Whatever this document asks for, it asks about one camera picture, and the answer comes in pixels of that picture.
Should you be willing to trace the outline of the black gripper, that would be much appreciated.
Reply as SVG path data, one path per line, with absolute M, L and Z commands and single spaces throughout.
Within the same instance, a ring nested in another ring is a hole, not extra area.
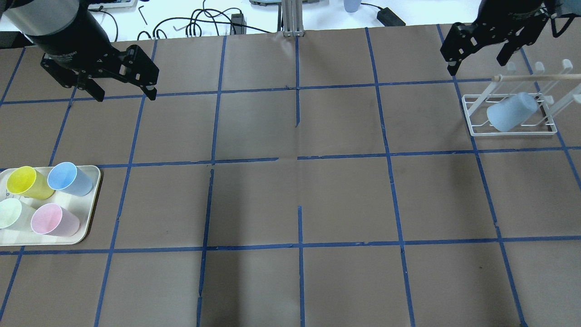
M 461 62 L 484 46 L 503 43 L 497 56 L 506 66 L 524 45 L 532 45 L 548 22 L 543 0 L 482 0 L 477 18 L 470 24 L 454 23 L 440 52 L 456 76 Z
M 136 44 L 126 51 L 114 48 L 87 9 L 78 9 L 56 31 L 33 32 L 30 39 L 45 52 L 41 67 L 65 88 L 75 86 L 103 102 L 104 90 L 94 80 L 109 77 L 139 87 L 150 101 L 157 98 L 159 68 L 153 60 Z

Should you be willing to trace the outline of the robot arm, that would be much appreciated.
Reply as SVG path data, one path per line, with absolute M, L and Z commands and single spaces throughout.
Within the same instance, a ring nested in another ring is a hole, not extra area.
M 518 0 L 482 1 L 473 24 L 449 31 L 441 50 L 449 73 L 454 76 L 461 60 L 483 46 L 504 41 L 524 9 Z M 4 0 L 1 13 L 45 52 L 41 67 L 62 87 L 77 87 L 102 101 L 104 90 L 95 80 L 111 78 L 156 97 L 159 70 L 153 60 L 137 45 L 114 48 L 79 0 Z

